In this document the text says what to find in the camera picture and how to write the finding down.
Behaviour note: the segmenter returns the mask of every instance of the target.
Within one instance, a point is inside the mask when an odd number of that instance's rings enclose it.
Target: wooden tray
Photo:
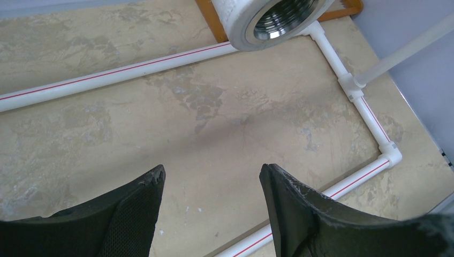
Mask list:
[[[225,34],[222,23],[219,21],[216,10],[214,9],[211,0],[195,0],[202,12],[203,17],[207,21],[213,36],[218,43],[226,42],[229,39]],[[358,14],[364,7],[361,0],[335,0],[328,10],[319,17],[318,21],[332,20],[344,16]]]

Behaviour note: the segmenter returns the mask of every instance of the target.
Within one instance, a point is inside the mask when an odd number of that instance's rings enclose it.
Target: black object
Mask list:
[[[454,216],[394,221],[345,206],[276,164],[260,173],[277,257],[454,256]]]
[[[48,218],[0,221],[0,256],[148,257],[164,181],[159,165]]]

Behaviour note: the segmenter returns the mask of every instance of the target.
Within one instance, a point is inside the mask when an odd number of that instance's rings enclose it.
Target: table surface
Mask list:
[[[350,18],[322,26],[349,71],[377,62]],[[0,94],[214,43],[186,0],[0,20]],[[398,220],[424,214],[454,174],[389,76],[364,92],[403,160],[340,202]],[[2,113],[0,138],[4,220],[49,216],[164,164],[150,256],[204,256],[265,221],[264,163],[323,190],[379,155],[304,36]]]

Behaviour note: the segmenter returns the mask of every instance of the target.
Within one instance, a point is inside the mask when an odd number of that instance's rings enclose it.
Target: red line on pipe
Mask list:
[[[388,140],[388,142],[391,142],[391,140],[388,138],[388,135],[386,134],[386,132],[384,131],[382,125],[380,124],[380,122],[377,120],[377,118],[375,117],[374,113],[372,112],[372,110],[370,109],[369,107],[369,104],[367,104],[366,100],[364,100],[364,97],[361,97],[362,101],[364,102],[364,104],[366,105],[367,109],[369,110],[369,112],[372,114],[372,117],[374,117],[374,120],[377,122],[377,124],[379,125],[380,129],[382,130],[384,136],[386,137],[386,139]]]
[[[131,69],[143,67],[143,66],[146,66],[146,65],[150,65],[150,64],[155,64],[155,63],[168,61],[168,60],[171,60],[171,59],[175,59],[175,58],[179,58],[179,57],[183,57],[183,56],[187,56],[187,55],[196,54],[198,52],[212,50],[212,49],[219,48],[219,47],[225,47],[225,46],[228,46],[228,45],[230,45],[230,43],[222,44],[220,46],[210,47],[210,48],[207,48],[207,49],[197,50],[197,51],[194,51],[194,52],[188,52],[186,54],[177,55],[177,56],[169,57],[169,58],[158,60],[158,61],[154,61],[154,62],[144,63],[144,64],[140,64],[140,65],[137,65],[137,66],[134,66],[134,67],[125,68],[125,69],[118,70],[118,71],[112,71],[112,72],[108,72],[108,73],[104,73],[104,74],[99,74],[99,75],[96,75],[96,76],[93,76],[93,77],[79,79],[79,80],[75,80],[75,81],[71,81],[71,82],[67,82],[67,83],[63,83],[63,84],[59,84],[59,85],[55,85],[55,86],[51,86],[51,87],[47,87],[47,88],[41,88],[41,89],[37,89],[37,90],[34,90],[34,91],[30,91],[30,92],[25,92],[25,93],[21,93],[21,94],[17,94],[17,95],[11,95],[11,96],[7,96],[7,97],[4,97],[4,98],[0,98],[0,101],[1,100],[6,100],[6,99],[9,99],[9,98],[13,98],[13,97],[17,97],[17,96],[21,96],[21,95],[28,95],[28,94],[31,94],[31,93],[36,93],[36,92],[47,90],[47,89],[51,89],[51,88],[66,86],[66,85],[73,84],[73,83],[76,83],[76,82],[81,82],[81,81],[85,81],[85,80],[89,80],[89,79],[95,79],[95,78],[103,77],[103,76],[106,76],[106,75],[118,73],[118,72],[121,72],[121,71],[127,71],[127,70],[131,70]]]
[[[354,183],[358,182],[360,179],[366,177],[367,175],[371,174],[372,172],[376,171],[378,168],[380,168],[381,166],[387,164],[389,161],[386,161],[385,163],[383,163],[382,165],[378,166],[377,168],[369,171],[368,173],[366,173],[365,175],[361,176],[360,178],[358,178],[357,180],[353,181],[352,183],[348,184],[347,186],[345,186],[343,189],[337,191],[335,194],[333,194],[332,196],[330,196],[330,198],[332,198],[333,196],[335,196],[336,194],[344,191],[346,188],[348,188],[349,186],[353,185]]]
[[[267,237],[271,236],[272,234],[273,234],[273,233],[270,233],[270,234],[264,236],[263,238],[261,238],[261,239],[258,240],[257,242],[255,242],[255,243],[249,245],[246,249],[244,249],[244,250],[242,250],[241,252],[235,254],[233,257],[238,257],[241,253],[244,253],[244,252],[246,252],[247,250],[251,249],[254,245],[256,245],[256,244],[262,242],[263,240],[265,240]]]

